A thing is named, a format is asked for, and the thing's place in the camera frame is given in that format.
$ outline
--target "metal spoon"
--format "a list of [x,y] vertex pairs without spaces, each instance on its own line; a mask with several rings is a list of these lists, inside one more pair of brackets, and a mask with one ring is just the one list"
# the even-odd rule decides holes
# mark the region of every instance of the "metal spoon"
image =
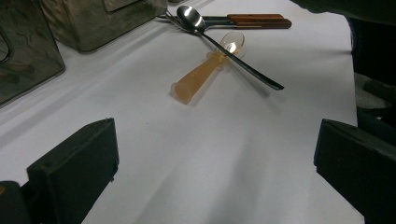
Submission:
[[256,77],[261,82],[267,84],[274,90],[280,91],[283,90],[284,87],[277,82],[273,81],[271,78],[266,77],[259,71],[250,67],[248,64],[244,63],[242,60],[231,54],[227,49],[225,49],[222,45],[216,42],[214,39],[204,34],[205,31],[205,21],[202,16],[199,14],[197,10],[193,7],[181,6],[177,9],[177,17],[180,23],[183,25],[184,29],[189,31],[190,33],[200,35],[209,40],[212,44],[214,44],[219,50],[221,50],[225,55],[227,55],[234,62],[238,63],[241,67],[247,70],[251,75]]

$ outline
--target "spoon handle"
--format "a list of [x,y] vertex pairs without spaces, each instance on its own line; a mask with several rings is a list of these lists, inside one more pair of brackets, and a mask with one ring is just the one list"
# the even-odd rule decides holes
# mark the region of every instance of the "spoon handle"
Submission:
[[179,82],[171,86],[172,96],[183,104],[188,104],[196,92],[204,85],[213,71],[230,61],[220,52],[211,53],[209,58],[190,71]]
[[253,75],[254,77],[256,77],[258,80],[260,80],[261,82],[265,83],[266,85],[268,85],[269,87],[273,88],[274,90],[280,91],[283,90],[284,87],[282,85],[280,85],[279,83],[273,81],[271,78],[266,77],[265,75],[263,75],[262,73],[260,73],[259,71],[257,71],[256,69],[252,68],[250,65],[248,65],[247,63],[244,63],[242,60],[240,60],[238,57],[236,57],[235,55],[231,54],[230,51],[228,51],[227,49],[225,49],[222,45],[220,45],[218,42],[216,42],[214,39],[212,39],[210,36],[204,34],[203,32],[199,33],[200,35],[202,35],[203,37],[205,37],[207,40],[209,40],[210,42],[212,42],[212,44],[214,44],[219,50],[221,50],[225,55],[227,55],[230,59],[232,59],[234,62],[236,62],[237,64],[239,64],[241,67],[243,67],[245,70],[247,70],[251,75]]

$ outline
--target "plastic spoon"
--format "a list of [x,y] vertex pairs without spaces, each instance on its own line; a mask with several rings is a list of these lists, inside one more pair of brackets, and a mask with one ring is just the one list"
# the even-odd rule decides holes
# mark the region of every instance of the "plastic spoon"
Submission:
[[221,50],[225,55],[227,55],[234,62],[238,63],[242,68],[247,70],[251,75],[256,77],[258,80],[267,84],[274,90],[280,91],[280,90],[284,89],[284,87],[282,85],[273,81],[271,78],[266,77],[259,71],[252,68],[250,65],[244,63],[242,60],[238,59],[233,54],[231,54],[227,49],[222,47],[218,42],[216,42],[210,36],[204,34],[205,21],[204,21],[203,17],[199,14],[199,12],[197,10],[195,10],[193,7],[188,7],[188,6],[178,7],[177,8],[177,17],[180,20],[180,23],[185,30],[188,30],[190,33],[205,37],[212,44],[214,44],[219,50]]
[[[242,48],[245,37],[242,33],[232,31],[225,35],[220,44],[232,54],[236,54]],[[194,68],[179,82],[171,86],[172,96],[182,104],[188,104],[196,92],[204,85],[213,71],[220,65],[230,61],[221,51],[216,50],[207,55],[207,60]]]

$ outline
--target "white surface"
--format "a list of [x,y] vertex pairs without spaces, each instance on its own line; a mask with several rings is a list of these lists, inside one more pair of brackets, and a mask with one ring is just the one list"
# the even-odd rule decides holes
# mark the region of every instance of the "white surface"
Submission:
[[232,64],[182,105],[171,84],[213,47],[158,21],[90,55],[60,45],[66,72],[0,109],[0,180],[24,184],[33,161],[84,125],[114,118],[120,169],[86,224],[363,223],[313,164],[322,119],[356,124],[345,19],[287,0],[191,4],[203,15],[290,19],[289,30],[242,31],[243,60],[285,90]]

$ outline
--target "metal container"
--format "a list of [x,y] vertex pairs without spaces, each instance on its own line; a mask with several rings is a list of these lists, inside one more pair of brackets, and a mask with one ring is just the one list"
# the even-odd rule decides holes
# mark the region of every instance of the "metal container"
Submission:
[[37,0],[0,1],[0,105],[64,71]]
[[163,14],[167,0],[40,0],[55,38],[91,52]]

